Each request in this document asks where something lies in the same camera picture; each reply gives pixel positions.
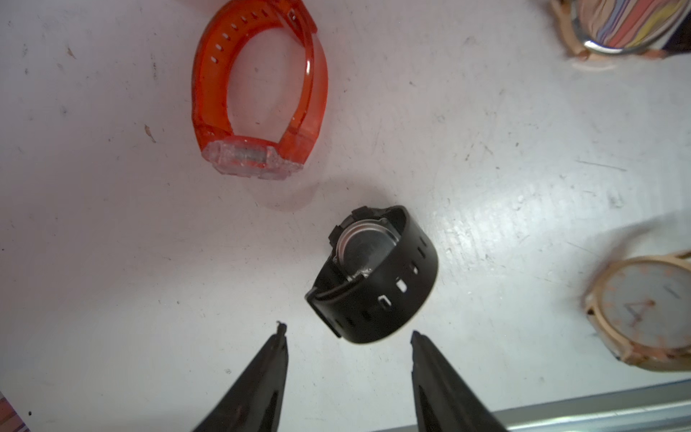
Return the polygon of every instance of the white work surface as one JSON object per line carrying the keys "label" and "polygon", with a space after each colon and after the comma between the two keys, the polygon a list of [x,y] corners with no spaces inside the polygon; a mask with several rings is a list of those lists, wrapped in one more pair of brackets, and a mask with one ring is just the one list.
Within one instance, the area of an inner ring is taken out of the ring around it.
{"label": "white work surface", "polygon": [[[691,55],[578,64],[541,0],[307,0],[326,116],[305,169],[272,182],[220,175],[193,132],[222,4],[0,4],[0,390],[33,432],[189,431],[278,320],[282,431],[414,423],[413,329],[491,410],[690,376],[615,361],[579,296],[613,233],[691,207]],[[280,136],[301,52],[281,30],[250,42],[238,132]],[[334,225],[394,204],[437,283],[354,345],[303,296]]]}

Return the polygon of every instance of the colorful striped watch face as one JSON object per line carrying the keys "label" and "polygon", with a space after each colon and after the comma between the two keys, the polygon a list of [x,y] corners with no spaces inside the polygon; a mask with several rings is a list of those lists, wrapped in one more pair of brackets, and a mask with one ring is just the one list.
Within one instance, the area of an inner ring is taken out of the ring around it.
{"label": "colorful striped watch face", "polygon": [[624,337],[652,348],[691,346],[691,272],[637,263],[615,273],[602,293],[604,318]]}
{"label": "colorful striped watch face", "polygon": [[669,30],[690,0],[580,0],[581,28],[597,44],[635,48]]}

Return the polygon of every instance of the watch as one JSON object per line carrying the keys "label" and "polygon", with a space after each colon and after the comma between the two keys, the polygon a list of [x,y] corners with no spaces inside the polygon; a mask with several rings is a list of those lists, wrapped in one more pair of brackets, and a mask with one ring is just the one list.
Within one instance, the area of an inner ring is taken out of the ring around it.
{"label": "watch", "polygon": [[657,371],[691,370],[691,251],[613,262],[585,312],[614,356]]}
{"label": "watch", "polygon": [[[300,102],[278,142],[236,135],[228,120],[230,70],[256,34],[288,29],[305,47]],[[280,180],[303,168],[319,136],[328,72],[316,25],[301,0],[231,0],[209,22],[192,70],[192,122],[204,159],[223,174]]]}
{"label": "watch", "polygon": [[305,300],[337,337],[356,344],[401,328],[437,277],[437,252],[400,205],[360,207],[337,225],[331,255]]}
{"label": "watch", "polygon": [[550,0],[563,42],[580,59],[691,50],[690,0]]}

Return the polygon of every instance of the transparent orange watch strap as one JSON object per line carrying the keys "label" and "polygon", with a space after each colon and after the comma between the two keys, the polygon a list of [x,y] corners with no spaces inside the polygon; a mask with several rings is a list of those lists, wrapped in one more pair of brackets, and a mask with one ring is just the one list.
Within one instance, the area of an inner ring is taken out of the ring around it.
{"label": "transparent orange watch strap", "polygon": [[[285,27],[305,47],[300,102],[278,142],[233,133],[227,112],[230,70],[256,34]],[[219,172],[281,179],[302,169],[326,108],[326,57],[316,25],[300,0],[232,0],[209,22],[192,72],[192,122],[202,155]]]}

